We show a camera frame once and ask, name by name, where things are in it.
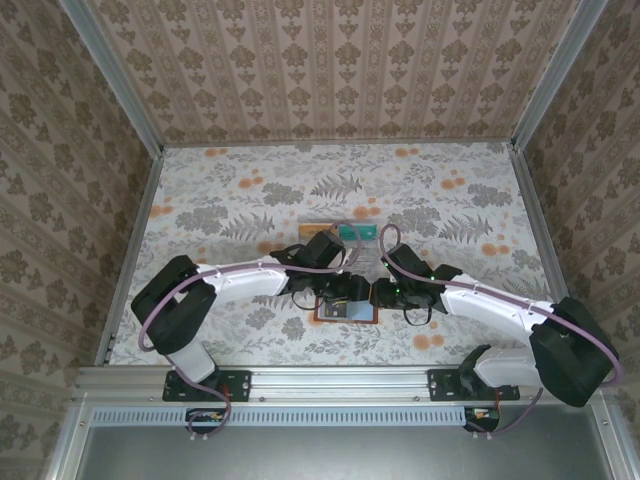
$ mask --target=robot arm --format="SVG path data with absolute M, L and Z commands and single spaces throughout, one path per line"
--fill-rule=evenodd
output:
M 461 376 L 465 376 L 467 385 L 482 382 L 489 387 L 544 386 L 565 403 L 583 406 L 610 372 L 611 362 L 592 343 L 542 313 L 514 306 L 507 299 L 524 300 L 538 307 L 536 310 L 561 316 L 595 336 L 617 357 L 604 332 L 578 301 L 565 298 L 559 304 L 534 302 L 483 285 L 449 265 L 441 265 L 434 271 L 404 244 L 387 254 L 403 271 L 444 284 L 411 279 L 384 258 L 382 261 L 392 278 L 378 279 L 373 284 L 348 272 L 314 273 L 315 269 L 339 267 L 345 260 L 340 239 L 330 232 L 319 232 L 307 245 L 295 245 L 257 261 L 224 267 L 196 265 L 187 256 L 175 257 L 135 297 L 131 306 L 144 323 L 160 300 L 182 281 L 205 271 L 214 272 L 182 290 L 184 296 L 180 301 L 171 299 L 147 330 L 158 353 L 168 356 L 196 383 L 218 372 L 215 362 L 196 339 L 214 301 L 221 305 L 257 295 L 292 294 L 306 288 L 313 289 L 326 301 L 369 300 L 379 308 L 403 311 L 428 308 L 469 317 L 522 343 L 512 349 L 488 345 L 476 348 L 461 365 L 464 369 Z M 218 269 L 224 273 L 216 274 Z M 471 284 L 477 289 L 455 284 Z

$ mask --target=floral wallpaper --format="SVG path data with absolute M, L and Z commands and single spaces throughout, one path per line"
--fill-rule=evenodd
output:
M 503 143 L 165 150 L 110 363 L 164 362 L 138 349 L 130 301 L 168 260 L 252 260 L 297 243 L 302 223 L 395 222 L 403 241 L 434 267 L 449 263 L 490 285 L 548 298 L 509 155 Z M 379 264 L 375 277 L 383 275 Z M 311 295 L 301 297 L 299 304 L 311 305 Z M 425 320 L 425 312 L 409 315 Z M 378 320 L 319 323 L 288 296 L 247 298 L 214 305 L 198 335 L 223 365 L 458 363 L 481 343 L 514 344 L 483 324 L 438 312 L 423 327 L 389 310 Z
M 640 431 L 640 3 L 611 0 L 525 156 L 570 292 L 614 340 Z
M 0 478 L 46 465 L 149 167 L 60 6 L 0 2 Z
M 90 0 L 165 144 L 507 138 L 578 0 Z

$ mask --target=patterned wall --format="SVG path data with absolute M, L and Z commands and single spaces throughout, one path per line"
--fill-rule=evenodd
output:
M 640 2 L 609 1 L 526 148 L 572 294 L 615 340 L 640 430 Z
M 509 137 L 577 0 L 91 0 L 165 143 Z
M 55 446 L 149 166 L 56 1 L 0 2 L 0 478 Z

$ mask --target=perforated rail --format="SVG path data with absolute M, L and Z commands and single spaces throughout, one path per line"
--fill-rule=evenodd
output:
M 92 427 L 184 426 L 186 407 L 100 407 Z M 229 426 L 450 426 L 464 425 L 463 407 L 251 407 L 234 408 Z M 210 425 L 194 422 L 194 426 Z

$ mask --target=floral tablecloth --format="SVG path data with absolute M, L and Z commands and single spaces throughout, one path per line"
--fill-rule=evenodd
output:
M 391 221 L 434 267 L 448 263 L 507 291 L 548 298 L 508 148 L 427 143 L 166 150 L 110 363 L 164 363 L 138 350 L 130 301 L 169 259 L 252 260 L 296 243 L 301 223 L 351 219 L 381 227 Z M 422 327 L 384 310 L 377 325 L 317 323 L 288 297 L 214 305 L 198 336 L 222 365 L 459 363 L 481 343 L 514 344 L 474 320 L 437 312 Z

